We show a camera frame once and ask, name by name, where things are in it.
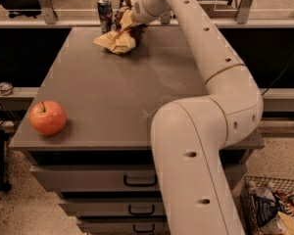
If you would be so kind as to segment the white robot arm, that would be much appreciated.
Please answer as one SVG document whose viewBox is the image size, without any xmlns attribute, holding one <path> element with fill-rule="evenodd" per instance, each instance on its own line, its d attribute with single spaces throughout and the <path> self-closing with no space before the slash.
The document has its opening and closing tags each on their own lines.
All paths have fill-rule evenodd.
<svg viewBox="0 0 294 235">
<path fill-rule="evenodd" d="M 219 151 L 258 126 L 260 89 L 244 62 L 197 0 L 134 0 L 132 16 L 148 24 L 173 11 L 207 95 L 163 105 L 150 142 L 171 235 L 245 235 Z"/>
</svg>

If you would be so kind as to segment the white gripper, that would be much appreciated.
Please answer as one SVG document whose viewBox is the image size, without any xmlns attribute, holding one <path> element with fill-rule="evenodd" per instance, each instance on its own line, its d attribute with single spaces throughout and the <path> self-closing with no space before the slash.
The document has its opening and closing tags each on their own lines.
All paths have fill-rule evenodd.
<svg viewBox="0 0 294 235">
<path fill-rule="evenodd" d="M 132 11 L 125 10 L 120 24 L 126 30 L 139 24 L 149 24 L 170 10 L 165 0 L 132 0 Z"/>
</svg>

